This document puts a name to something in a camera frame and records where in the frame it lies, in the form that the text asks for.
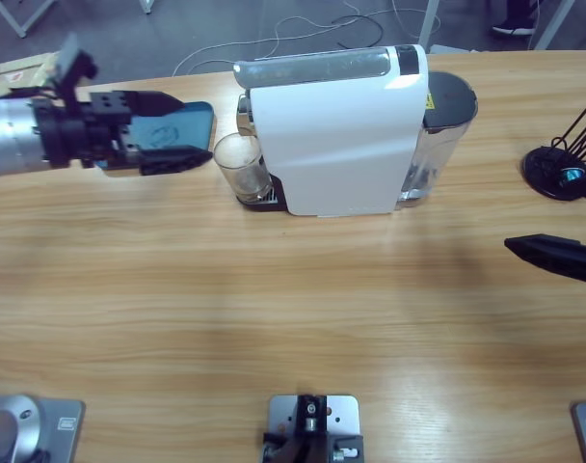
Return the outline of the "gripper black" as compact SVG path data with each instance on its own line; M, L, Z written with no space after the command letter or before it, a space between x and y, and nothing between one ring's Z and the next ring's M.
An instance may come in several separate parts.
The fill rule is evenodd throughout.
M197 147L139 149L130 140L132 118L161 117L183 108L179 99L154 91L91 93L70 107L50 98L34 98L34 133L40 140L37 160L49 169L68 168L73 160L85 169L137 169L141 176L186 172L208 162L213 153Z

